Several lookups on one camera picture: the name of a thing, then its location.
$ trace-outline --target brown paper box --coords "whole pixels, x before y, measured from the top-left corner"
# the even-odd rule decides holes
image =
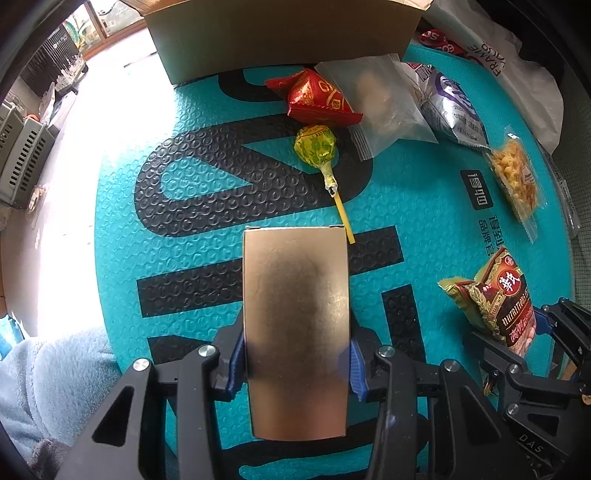
[[[349,265],[342,226],[246,229],[243,315],[252,432],[343,436],[349,395]]]
[[[145,17],[175,84],[258,66],[402,57],[421,18],[419,8],[431,0],[125,2]]]

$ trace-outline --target snack package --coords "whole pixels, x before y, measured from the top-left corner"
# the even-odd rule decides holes
[[[330,196],[335,200],[340,219],[347,232],[347,239],[350,244],[354,244],[355,237],[353,236],[353,230],[345,212],[343,202],[340,199],[339,186],[332,172],[332,160],[336,154],[335,135],[325,125],[309,125],[297,133],[294,150],[302,162],[318,168],[322,172],[324,188],[326,188]]]
[[[376,157],[399,138],[437,143],[396,65],[398,56],[324,61],[316,70],[363,113],[351,137],[361,160]]]
[[[446,37],[445,33],[436,28],[427,30],[426,32],[419,35],[417,37],[417,41],[421,45],[425,45],[426,47],[434,48],[435,50],[445,51],[447,53],[451,53],[452,55],[457,55],[459,57],[466,58],[466,50],[461,48],[461,46],[459,46],[454,41],[449,40]]]
[[[523,272],[503,245],[474,280],[444,278],[439,286],[483,333],[523,357],[535,336],[535,314]]]
[[[507,128],[505,144],[500,150],[493,150],[487,158],[515,216],[534,243],[538,238],[538,226],[533,214],[537,207],[545,206],[545,199],[520,138]]]
[[[489,151],[484,124],[460,84],[433,65],[399,63],[413,98],[429,126],[447,138],[480,151]]]
[[[287,100],[287,115],[305,124],[348,127],[363,115],[355,113],[343,94],[314,70],[304,69],[289,77],[270,79],[265,85]]]

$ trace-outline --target plastic bag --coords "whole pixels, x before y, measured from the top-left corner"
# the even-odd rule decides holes
[[[575,238],[581,230],[581,220],[579,219],[579,214],[574,206],[574,201],[570,196],[569,186],[560,173],[552,155],[544,150],[544,147],[541,145],[538,144],[538,146],[542,152],[544,161],[546,162],[546,167],[548,167],[548,171],[552,176],[552,180],[554,180],[556,192],[558,193],[558,200],[560,201],[560,208],[562,209],[564,220],[566,221],[566,228],[569,231],[569,237]]]
[[[316,70],[335,85],[355,112],[349,127],[361,160],[376,157],[399,138],[437,143],[396,68],[397,55],[324,61]]]
[[[459,83],[433,65],[398,62],[396,67],[434,132],[460,145],[490,151],[484,124]]]
[[[40,122],[48,125],[53,113],[53,106],[56,102],[56,84],[51,83],[49,89],[43,94],[41,103],[39,104],[39,118]]]
[[[521,41],[473,0],[435,0],[423,17],[489,70],[549,153],[560,140],[564,103],[554,77],[519,57]]]
[[[505,138],[502,148],[493,150],[486,158],[515,216],[523,224],[531,243],[534,243],[538,238],[534,212],[538,207],[545,207],[546,200],[521,139],[511,127],[505,128]]]

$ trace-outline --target silver snack bag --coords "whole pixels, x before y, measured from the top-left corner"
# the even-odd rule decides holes
[[[433,65],[400,63],[413,98],[429,126],[460,145],[490,151],[484,124],[460,87]]]

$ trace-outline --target wall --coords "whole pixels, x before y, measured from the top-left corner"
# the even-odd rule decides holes
[[[10,91],[19,97],[21,102],[24,103],[27,108],[27,115],[30,113],[39,115],[39,103],[41,102],[41,99],[35,95],[22,78],[17,78],[17,81],[14,82]]]

